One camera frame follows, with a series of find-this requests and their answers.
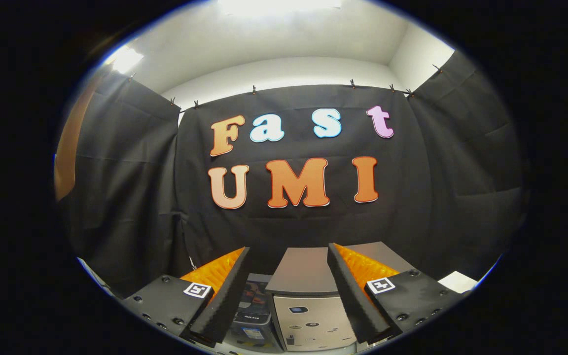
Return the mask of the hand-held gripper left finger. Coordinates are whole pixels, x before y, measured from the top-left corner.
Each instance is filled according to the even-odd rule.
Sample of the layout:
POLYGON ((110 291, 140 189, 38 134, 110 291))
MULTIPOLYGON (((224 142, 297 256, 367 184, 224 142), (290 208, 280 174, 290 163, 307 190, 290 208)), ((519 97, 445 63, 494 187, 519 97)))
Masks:
POLYGON ((251 249, 242 247, 182 277, 162 275, 122 306, 182 341, 221 343, 239 306, 249 276, 251 249))

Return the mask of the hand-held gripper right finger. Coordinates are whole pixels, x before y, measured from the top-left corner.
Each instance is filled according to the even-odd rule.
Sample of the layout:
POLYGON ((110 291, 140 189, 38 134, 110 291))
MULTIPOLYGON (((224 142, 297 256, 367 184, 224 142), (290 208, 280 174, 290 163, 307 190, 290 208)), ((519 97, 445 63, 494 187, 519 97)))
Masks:
POLYGON ((330 243, 327 264, 358 342, 374 344, 414 332, 464 297, 383 243, 330 243))

